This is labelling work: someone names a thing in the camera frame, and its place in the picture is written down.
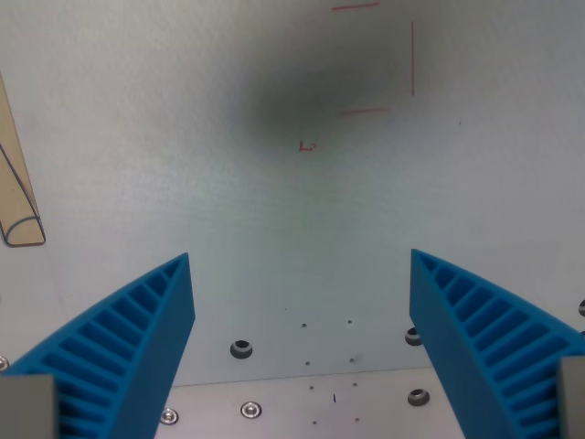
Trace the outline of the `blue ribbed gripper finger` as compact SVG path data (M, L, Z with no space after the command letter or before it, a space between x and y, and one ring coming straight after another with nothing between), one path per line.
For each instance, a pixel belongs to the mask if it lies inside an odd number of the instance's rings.
M410 254L409 315L467 438L559 438L557 372L583 335L426 252Z
M195 319L183 253L73 318L5 375L55 379L60 438L152 438Z

